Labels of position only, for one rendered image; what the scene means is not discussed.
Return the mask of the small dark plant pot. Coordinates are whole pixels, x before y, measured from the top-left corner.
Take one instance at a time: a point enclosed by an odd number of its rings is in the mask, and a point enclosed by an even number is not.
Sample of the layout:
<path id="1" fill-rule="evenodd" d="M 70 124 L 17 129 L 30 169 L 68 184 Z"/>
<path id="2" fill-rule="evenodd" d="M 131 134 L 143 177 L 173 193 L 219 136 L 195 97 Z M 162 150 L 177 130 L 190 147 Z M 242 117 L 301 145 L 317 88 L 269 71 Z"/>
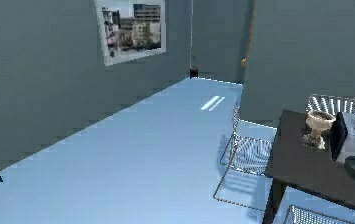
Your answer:
<path id="1" fill-rule="evenodd" d="M 198 68 L 196 66 L 196 53 L 191 50 L 191 60 L 190 60 L 190 78 L 198 77 Z"/>

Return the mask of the framed city picture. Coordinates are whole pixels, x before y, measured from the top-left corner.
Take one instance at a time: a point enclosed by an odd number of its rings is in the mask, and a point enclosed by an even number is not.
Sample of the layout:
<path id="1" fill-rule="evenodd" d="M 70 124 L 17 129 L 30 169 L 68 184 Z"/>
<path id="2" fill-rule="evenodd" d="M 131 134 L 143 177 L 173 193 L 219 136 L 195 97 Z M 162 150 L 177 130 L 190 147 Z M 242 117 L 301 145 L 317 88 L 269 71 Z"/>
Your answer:
<path id="1" fill-rule="evenodd" d="M 105 66 L 166 52 L 165 0 L 94 0 Z"/>

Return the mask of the dark brown table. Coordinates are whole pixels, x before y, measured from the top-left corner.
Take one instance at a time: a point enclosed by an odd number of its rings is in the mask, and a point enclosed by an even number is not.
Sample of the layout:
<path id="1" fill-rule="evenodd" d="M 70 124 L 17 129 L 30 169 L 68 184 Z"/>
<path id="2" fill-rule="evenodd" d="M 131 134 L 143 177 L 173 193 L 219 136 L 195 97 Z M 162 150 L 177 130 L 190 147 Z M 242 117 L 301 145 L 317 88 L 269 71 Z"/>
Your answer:
<path id="1" fill-rule="evenodd" d="M 305 113 L 283 110 L 265 176 L 272 178 L 262 224 L 273 224 L 287 187 L 355 210 L 355 180 L 325 150 L 303 142 Z"/>

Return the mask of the black and white box appliance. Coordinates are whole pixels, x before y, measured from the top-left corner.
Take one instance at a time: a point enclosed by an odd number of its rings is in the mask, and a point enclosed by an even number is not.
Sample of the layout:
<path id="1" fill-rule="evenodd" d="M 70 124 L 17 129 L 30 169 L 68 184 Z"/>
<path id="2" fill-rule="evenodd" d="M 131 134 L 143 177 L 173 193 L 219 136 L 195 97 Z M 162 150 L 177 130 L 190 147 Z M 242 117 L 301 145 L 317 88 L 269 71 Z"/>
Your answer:
<path id="1" fill-rule="evenodd" d="M 338 112 L 329 139 L 334 161 L 344 163 L 347 157 L 355 156 L 355 114 Z"/>

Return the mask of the beige pedestal bowl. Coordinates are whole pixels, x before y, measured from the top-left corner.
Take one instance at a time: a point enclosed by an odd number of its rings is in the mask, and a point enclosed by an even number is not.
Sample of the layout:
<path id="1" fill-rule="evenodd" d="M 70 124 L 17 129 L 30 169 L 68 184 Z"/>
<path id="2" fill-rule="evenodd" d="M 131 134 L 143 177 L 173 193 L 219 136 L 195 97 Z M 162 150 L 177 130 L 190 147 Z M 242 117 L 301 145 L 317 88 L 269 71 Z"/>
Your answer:
<path id="1" fill-rule="evenodd" d="M 325 141 L 322 132 L 330 130 L 336 117 L 322 111 L 309 111 L 305 120 L 311 131 L 303 136 L 306 144 L 317 149 L 325 148 Z"/>

